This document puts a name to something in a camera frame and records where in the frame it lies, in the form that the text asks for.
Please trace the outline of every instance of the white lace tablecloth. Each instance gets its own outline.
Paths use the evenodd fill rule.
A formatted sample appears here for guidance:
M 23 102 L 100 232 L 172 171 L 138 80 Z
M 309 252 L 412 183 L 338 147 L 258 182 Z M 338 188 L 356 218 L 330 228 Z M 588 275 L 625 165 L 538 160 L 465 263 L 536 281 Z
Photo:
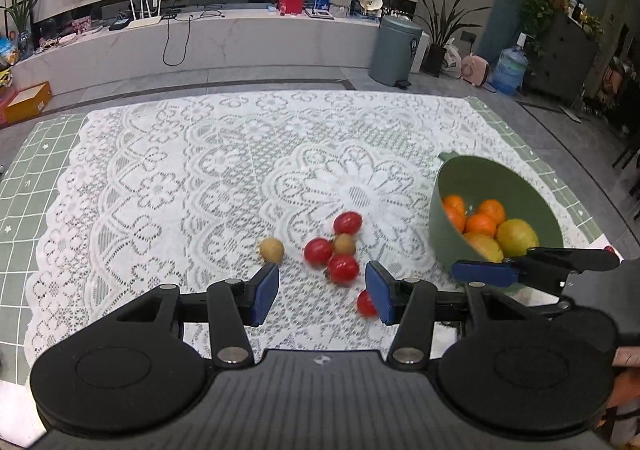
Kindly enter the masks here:
M 509 166 L 542 194 L 567 246 L 584 234 L 551 190 L 469 104 L 458 98 L 352 91 L 214 94 L 88 115 L 26 284 L 33 310 L 30 364 L 45 349 L 163 282 L 204 291 L 260 267 L 257 244 L 282 240 L 280 292 L 257 357 L 270 348 L 386 352 L 396 331 L 354 307 L 364 275 L 336 287 L 303 263 L 334 217 L 364 217 L 357 258 L 395 276 L 451 289 L 428 243 L 437 155 L 456 150 Z M 452 341 L 440 328 L 434 351 Z M 209 356 L 208 329 L 185 341 Z

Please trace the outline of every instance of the trash can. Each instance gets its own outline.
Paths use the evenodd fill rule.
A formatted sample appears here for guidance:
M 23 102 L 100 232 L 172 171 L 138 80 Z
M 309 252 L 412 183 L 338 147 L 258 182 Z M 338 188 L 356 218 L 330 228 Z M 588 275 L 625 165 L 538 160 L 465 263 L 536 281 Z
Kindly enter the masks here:
M 405 82 L 414 62 L 422 28 L 409 20 L 384 16 L 378 30 L 369 76 L 388 86 Z

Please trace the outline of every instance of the red box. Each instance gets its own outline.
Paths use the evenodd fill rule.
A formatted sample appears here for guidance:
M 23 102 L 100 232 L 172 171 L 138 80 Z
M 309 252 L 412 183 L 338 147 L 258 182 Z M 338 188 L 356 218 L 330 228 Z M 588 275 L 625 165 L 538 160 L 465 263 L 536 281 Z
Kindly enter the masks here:
M 11 87 L 0 87 L 0 125 L 8 121 L 5 109 L 17 95 L 18 89 L 14 85 Z
M 302 7 L 304 6 L 305 0 L 278 0 L 278 9 L 284 5 L 285 13 L 302 13 Z

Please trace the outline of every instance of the plastic bag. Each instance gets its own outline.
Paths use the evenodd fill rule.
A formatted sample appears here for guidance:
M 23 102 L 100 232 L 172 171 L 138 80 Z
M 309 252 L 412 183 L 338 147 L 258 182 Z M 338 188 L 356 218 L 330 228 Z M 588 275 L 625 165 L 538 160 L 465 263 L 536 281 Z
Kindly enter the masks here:
M 462 59 L 458 48 L 453 45 L 453 37 L 447 40 L 444 49 L 441 71 L 452 78 L 460 78 L 462 76 Z
M 20 53 L 14 43 L 0 38 L 0 66 L 11 67 L 20 59 Z

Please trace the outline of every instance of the orange box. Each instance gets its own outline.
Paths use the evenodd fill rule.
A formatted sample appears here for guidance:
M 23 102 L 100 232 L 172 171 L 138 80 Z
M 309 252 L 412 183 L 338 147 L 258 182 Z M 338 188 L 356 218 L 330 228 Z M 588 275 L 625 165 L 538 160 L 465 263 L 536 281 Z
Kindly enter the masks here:
M 4 116 L 9 123 L 20 122 L 40 114 L 51 99 L 49 82 L 20 91 L 13 101 L 5 107 Z

